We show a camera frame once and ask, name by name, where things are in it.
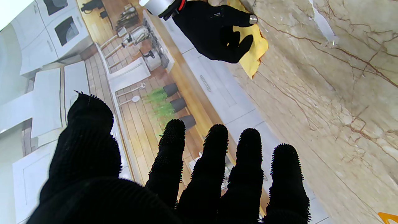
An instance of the white oven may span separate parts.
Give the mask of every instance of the white oven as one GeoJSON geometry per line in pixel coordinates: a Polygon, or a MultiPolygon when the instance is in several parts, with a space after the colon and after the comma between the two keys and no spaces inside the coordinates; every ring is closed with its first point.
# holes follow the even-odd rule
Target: white oven
{"type": "Polygon", "coordinates": [[[36,0],[44,25],[48,26],[61,14],[76,8],[76,0],[36,0]]]}
{"type": "Polygon", "coordinates": [[[77,7],[58,16],[46,28],[59,58],[80,53],[92,44],[77,7]]]}

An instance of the white device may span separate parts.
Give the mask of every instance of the white device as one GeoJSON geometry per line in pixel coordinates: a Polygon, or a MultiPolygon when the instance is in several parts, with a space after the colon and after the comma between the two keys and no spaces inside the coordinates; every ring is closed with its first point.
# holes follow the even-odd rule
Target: white device
{"type": "Polygon", "coordinates": [[[149,13],[167,20],[174,14],[178,14],[178,8],[185,4],[186,0],[140,0],[140,6],[145,7],[149,13]]]}

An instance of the green plant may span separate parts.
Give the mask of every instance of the green plant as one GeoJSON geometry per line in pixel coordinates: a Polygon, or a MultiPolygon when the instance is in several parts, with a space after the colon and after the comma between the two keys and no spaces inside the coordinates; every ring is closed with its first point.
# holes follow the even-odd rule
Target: green plant
{"type": "Polygon", "coordinates": [[[163,104],[163,102],[167,99],[167,94],[164,91],[163,87],[156,88],[152,90],[148,95],[143,97],[144,103],[150,103],[152,106],[157,106],[163,104]]]}
{"type": "Polygon", "coordinates": [[[162,129],[166,126],[166,124],[171,120],[176,118],[174,108],[171,103],[167,101],[163,101],[163,103],[158,104],[157,107],[153,108],[155,117],[160,122],[160,126],[162,129]]]}

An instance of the red strap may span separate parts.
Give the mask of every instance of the red strap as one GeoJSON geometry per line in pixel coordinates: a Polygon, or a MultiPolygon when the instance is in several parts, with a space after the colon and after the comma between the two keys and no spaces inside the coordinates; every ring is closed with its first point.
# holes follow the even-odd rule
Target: red strap
{"type": "Polygon", "coordinates": [[[182,8],[183,8],[184,5],[185,5],[185,2],[186,2],[186,0],[182,0],[182,1],[181,1],[181,5],[179,6],[178,11],[181,11],[181,10],[182,10],[182,8]]]}

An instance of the potted plant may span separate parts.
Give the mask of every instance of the potted plant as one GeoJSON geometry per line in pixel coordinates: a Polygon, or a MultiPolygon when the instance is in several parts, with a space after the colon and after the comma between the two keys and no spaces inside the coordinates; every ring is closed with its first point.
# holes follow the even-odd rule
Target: potted plant
{"type": "Polygon", "coordinates": [[[166,126],[166,124],[171,120],[176,118],[175,110],[171,103],[165,102],[153,109],[155,113],[155,117],[158,119],[160,126],[162,129],[166,126]]]}
{"type": "Polygon", "coordinates": [[[180,120],[185,124],[185,130],[189,130],[191,127],[196,125],[195,118],[192,115],[180,117],[180,120]]]}
{"type": "Polygon", "coordinates": [[[187,103],[185,102],[184,98],[182,98],[182,97],[170,101],[170,104],[173,107],[175,113],[184,109],[187,106],[187,103]]]}
{"type": "Polygon", "coordinates": [[[170,102],[164,101],[153,108],[156,118],[164,127],[171,119],[176,118],[175,113],[187,106],[184,98],[178,98],[170,102]]]}
{"type": "Polygon", "coordinates": [[[176,92],[178,92],[178,87],[176,83],[166,85],[161,88],[156,88],[152,90],[148,95],[145,96],[145,103],[151,104],[161,104],[165,99],[171,97],[176,92]]]}

